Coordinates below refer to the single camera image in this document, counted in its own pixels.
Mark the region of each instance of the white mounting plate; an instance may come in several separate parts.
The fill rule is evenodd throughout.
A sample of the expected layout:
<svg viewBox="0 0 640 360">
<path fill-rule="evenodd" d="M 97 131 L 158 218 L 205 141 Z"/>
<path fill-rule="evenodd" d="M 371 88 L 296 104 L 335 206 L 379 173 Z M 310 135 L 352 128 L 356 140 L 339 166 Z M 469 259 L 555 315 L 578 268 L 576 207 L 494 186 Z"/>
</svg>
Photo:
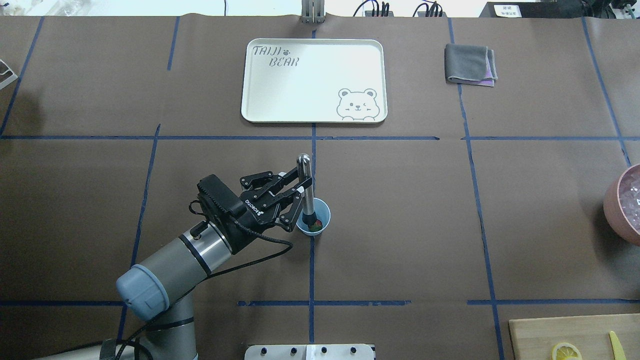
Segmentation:
<svg viewBox="0 0 640 360">
<path fill-rule="evenodd" d="M 376 352 L 366 344 L 313 345 L 252 345 L 244 353 L 244 360 L 375 360 Z"/>
</svg>

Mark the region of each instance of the yellow knife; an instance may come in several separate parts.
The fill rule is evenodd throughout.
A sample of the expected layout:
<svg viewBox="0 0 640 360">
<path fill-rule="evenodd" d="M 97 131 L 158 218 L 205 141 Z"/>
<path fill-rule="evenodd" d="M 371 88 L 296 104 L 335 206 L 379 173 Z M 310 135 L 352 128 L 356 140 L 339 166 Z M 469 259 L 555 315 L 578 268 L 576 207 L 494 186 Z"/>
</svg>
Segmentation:
<svg viewBox="0 0 640 360">
<path fill-rule="evenodd" d="M 622 350 L 622 344 L 615 332 L 609 331 L 609 339 L 611 339 L 611 348 L 613 348 L 613 358 L 615 360 L 627 360 L 625 351 Z"/>
</svg>

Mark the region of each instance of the robotic arm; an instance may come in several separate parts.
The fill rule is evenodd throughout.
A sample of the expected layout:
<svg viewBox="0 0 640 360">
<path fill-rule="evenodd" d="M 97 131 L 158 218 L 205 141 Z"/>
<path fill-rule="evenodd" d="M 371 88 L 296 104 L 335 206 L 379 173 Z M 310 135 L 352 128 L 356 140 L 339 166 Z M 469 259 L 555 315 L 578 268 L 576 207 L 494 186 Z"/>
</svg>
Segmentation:
<svg viewBox="0 0 640 360">
<path fill-rule="evenodd" d="M 200 204 L 202 213 L 189 208 L 203 215 L 205 221 L 121 276 L 116 282 L 120 296 L 139 318 L 149 321 L 197 284 L 215 276 L 213 270 L 231 255 L 254 239 L 265 238 L 261 235 L 265 230 L 277 225 L 293 231 L 302 211 L 304 189 L 312 184 L 310 177 L 303 177 L 278 194 L 294 180 L 298 180 L 297 167 L 286 174 L 244 176 L 240 178 L 244 192 L 239 197 L 215 175 L 200 180 L 198 200 L 194 202 Z M 290 210 L 282 213 L 289 205 Z"/>
<path fill-rule="evenodd" d="M 286 188 L 294 180 L 297 183 Z M 147 322 L 144 327 L 127 340 L 106 340 L 101 345 L 87 345 L 40 360 L 197 360 L 191 290 L 211 277 L 290 250 L 292 244 L 288 241 L 262 233 L 274 226 L 293 231 L 305 206 L 305 189 L 312 185 L 312 179 L 308 172 L 296 167 L 288 173 L 269 171 L 244 176 L 240 178 L 240 185 L 243 192 L 236 196 L 215 175 L 200 180 L 198 199 L 191 202 L 189 210 L 203 215 L 205 220 L 134 265 L 117 280 L 120 296 Z M 192 208 L 194 203 L 199 203 L 201 213 Z M 288 247 L 255 261 L 213 272 L 256 238 Z M 146 336 L 136 339 L 143 330 L 147 331 Z M 117 344 L 131 347 L 125 349 L 122 345 L 114 357 Z"/>
</svg>

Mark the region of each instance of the label sticker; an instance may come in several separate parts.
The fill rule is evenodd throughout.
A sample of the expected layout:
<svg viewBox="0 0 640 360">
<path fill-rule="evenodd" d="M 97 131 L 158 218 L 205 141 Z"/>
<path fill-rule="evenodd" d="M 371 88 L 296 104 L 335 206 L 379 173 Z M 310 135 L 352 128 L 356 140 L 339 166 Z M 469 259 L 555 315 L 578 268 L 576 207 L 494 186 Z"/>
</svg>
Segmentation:
<svg viewBox="0 0 640 360">
<path fill-rule="evenodd" d="M 494 5 L 493 9 L 499 17 L 522 17 L 518 5 Z"/>
</svg>

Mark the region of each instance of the metal bracket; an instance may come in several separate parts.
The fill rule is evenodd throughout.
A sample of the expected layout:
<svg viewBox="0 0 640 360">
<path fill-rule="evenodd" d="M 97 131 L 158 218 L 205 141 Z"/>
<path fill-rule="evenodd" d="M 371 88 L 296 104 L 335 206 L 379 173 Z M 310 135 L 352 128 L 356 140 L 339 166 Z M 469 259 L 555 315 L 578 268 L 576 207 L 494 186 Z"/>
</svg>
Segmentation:
<svg viewBox="0 0 640 360">
<path fill-rule="evenodd" d="M 302 0 L 301 20 L 305 24 L 324 22 L 324 0 Z"/>
<path fill-rule="evenodd" d="M 313 344 L 313 345 L 252 345 L 244 353 L 244 360 L 375 360 L 373 345 Z"/>
<path fill-rule="evenodd" d="M 13 81 L 18 78 L 9 65 L 5 64 L 4 61 L 0 60 L 0 89 L 9 85 Z"/>
</svg>

